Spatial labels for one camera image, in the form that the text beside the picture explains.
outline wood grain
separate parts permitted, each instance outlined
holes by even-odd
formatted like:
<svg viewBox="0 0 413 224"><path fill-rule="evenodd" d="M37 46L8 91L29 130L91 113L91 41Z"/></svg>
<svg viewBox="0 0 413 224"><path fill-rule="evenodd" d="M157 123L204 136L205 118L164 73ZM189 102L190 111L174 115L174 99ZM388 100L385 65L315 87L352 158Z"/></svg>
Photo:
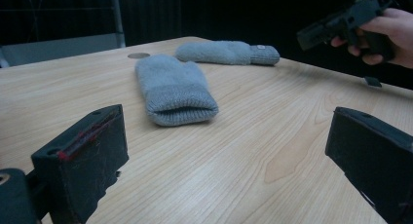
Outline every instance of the wood grain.
<svg viewBox="0 0 413 224"><path fill-rule="evenodd" d="M336 106L413 133L413 94L296 61L199 63L220 108L161 128L144 111L132 53L173 55L187 37L0 69L0 168L95 109L122 104L131 159L88 223L385 223L324 155Z"/></svg>

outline hand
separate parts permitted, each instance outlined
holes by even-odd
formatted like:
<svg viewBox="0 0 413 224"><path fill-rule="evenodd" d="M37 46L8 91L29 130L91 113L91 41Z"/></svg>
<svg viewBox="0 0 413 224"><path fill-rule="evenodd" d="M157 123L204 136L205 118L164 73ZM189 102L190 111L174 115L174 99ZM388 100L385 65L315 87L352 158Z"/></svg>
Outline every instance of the hand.
<svg viewBox="0 0 413 224"><path fill-rule="evenodd" d="M413 15L402 10L388 8L383 15L365 23L357 30L359 44L349 46L349 53L360 56L361 50L368 48L367 42L363 37L364 31L377 32L389 36L394 50L394 59L389 63L401 65L413 69ZM347 42L335 37L331 40L331 46L339 47ZM365 55L362 60L375 65L383 61L380 55Z"/></svg>

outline mitten cuff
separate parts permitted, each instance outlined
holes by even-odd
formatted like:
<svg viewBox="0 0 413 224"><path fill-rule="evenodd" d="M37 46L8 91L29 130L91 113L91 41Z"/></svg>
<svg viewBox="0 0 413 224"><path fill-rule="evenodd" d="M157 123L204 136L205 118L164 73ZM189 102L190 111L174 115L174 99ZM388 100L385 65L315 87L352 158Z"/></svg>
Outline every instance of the mitten cuff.
<svg viewBox="0 0 413 224"><path fill-rule="evenodd" d="M156 124L179 126L209 120L218 105L201 85L161 86L148 92L146 111Z"/></svg>
<svg viewBox="0 0 413 224"><path fill-rule="evenodd" d="M272 46L250 46L251 64L274 65L280 61L279 52Z"/></svg>

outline gray knit mitten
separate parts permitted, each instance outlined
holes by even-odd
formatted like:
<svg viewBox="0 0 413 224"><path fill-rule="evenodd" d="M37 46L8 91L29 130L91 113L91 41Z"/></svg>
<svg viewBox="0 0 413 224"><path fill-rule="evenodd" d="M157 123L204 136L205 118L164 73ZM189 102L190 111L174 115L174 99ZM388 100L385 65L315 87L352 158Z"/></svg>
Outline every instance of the gray knit mitten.
<svg viewBox="0 0 413 224"><path fill-rule="evenodd" d="M157 55L136 63L136 75L149 118L161 126L180 126L209 120L218 106L207 80L195 62Z"/></svg>
<svg viewBox="0 0 413 224"><path fill-rule="evenodd" d="M241 41L188 42L176 49L182 61L210 62L228 65L274 65L280 61L272 46L250 46Z"/></svg>

